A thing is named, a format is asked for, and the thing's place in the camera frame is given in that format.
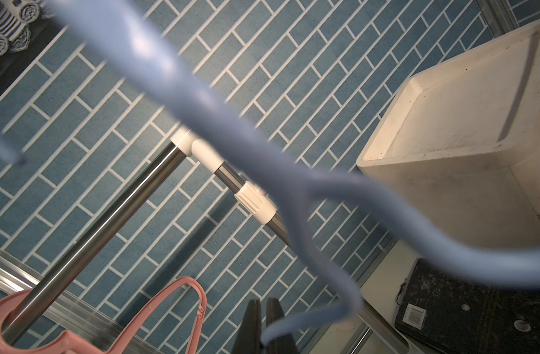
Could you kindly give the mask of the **light blue wire hanger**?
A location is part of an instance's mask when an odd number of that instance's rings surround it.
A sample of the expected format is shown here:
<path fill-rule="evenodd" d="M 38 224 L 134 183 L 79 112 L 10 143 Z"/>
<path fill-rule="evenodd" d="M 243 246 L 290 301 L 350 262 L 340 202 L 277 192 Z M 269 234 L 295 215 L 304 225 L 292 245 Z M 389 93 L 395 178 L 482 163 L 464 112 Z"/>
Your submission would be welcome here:
<path fill-rule="evenodd" d="M 310 238 L 305 212 L 315 199 L 345 199 L 373 211 L 437 267 L 457 277 L 540 288 L 540 249 L 494 252 L 463 246 L 371 178 L 296 167 L 194 78 L 173 47 L 125 1 L 49 1 L 47 5 L 130 81 L 260 182 L 284 212 L 290 244 L 299 259 L 341 297 L 332 306 L 271 325 L 262 335 L 263 342 L 344 319 L 364 306 L 356 284 L 324 258 Z"/>

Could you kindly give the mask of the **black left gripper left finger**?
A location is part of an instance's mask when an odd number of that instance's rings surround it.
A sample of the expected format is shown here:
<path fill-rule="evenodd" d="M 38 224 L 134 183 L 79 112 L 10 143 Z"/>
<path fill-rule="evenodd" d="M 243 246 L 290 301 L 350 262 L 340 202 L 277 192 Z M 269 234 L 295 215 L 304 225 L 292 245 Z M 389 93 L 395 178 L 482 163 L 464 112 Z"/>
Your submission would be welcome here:
<path fill-rule="evenodd" d="M 231 354 L 261 354 L 261 301 L 248 302 Z"/>

